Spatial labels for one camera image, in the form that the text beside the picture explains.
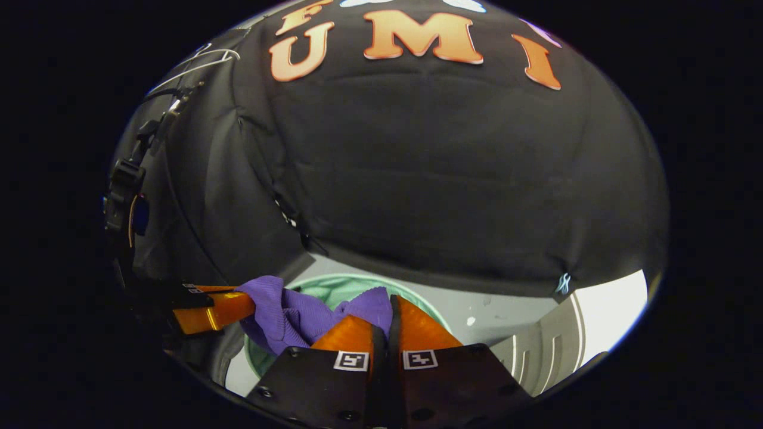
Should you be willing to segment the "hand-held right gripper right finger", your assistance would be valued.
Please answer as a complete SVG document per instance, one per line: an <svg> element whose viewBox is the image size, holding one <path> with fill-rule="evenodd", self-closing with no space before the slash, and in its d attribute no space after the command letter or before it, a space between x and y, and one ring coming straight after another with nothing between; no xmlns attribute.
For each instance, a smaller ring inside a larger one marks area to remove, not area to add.
<svg viewBox="0 0 763 429"><path fill-rule="evenodd" d="M486 344L463 344L411 301L390 297L393 426L482 428L532 403Z"/></svg>

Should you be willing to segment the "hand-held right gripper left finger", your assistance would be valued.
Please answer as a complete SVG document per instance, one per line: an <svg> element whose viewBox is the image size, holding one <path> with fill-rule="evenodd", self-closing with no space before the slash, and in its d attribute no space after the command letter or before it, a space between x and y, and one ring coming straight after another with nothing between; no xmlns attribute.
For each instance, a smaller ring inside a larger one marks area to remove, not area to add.
<svg viewBox="0 0 763 429"><path fill-rule="evenodd" d="M310 347L288 347L246 399L294 428L364 428L383 331L347 315Z"/></svg>

